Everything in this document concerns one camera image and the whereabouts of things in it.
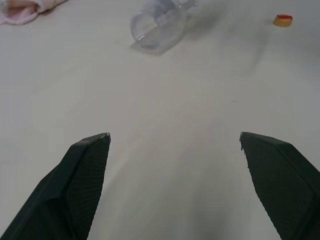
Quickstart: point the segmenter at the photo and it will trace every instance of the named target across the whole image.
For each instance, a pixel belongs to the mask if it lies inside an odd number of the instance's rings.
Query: white surface
[[[264,2],[222,4],[162,56],[130,47],[143,0],[2,26],[0,234],[71,144],[110,132],[89,240],[279,240],[239,137],[290,142],[320,169],[319,6]],[[269,25],[279,13],[294,24]]]

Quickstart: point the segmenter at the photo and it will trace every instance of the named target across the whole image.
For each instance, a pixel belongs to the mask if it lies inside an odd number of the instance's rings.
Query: yellow object
[[[285,14],[278,14],[274,21],[273,24],[279,27],[289,27],[292,24],[293,17],[290,15],[285,15]]]

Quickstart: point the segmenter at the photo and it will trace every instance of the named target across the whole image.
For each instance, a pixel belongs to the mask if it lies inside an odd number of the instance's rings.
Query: pink towel
[[[0,25],[22,25],[66,0],[0,0]]]

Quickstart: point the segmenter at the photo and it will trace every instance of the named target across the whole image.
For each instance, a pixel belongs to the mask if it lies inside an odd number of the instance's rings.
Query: small yellow block
[[[273,24],[279,27],[289,27],[292,24],[293,17],[290,15],[285,15],[285,14],[278,14],[274,21]]]

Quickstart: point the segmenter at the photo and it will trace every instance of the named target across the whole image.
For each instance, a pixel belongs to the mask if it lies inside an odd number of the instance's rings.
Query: white table surface
[[[319,3],[229,0],[152,56],[130,47],[144,2],[70,0],[0,27],[0,234],[71,144],[110,132],[89,240],[279,240],[239,137],[320,169]],[[290,28],[269,24],[279,13]]]

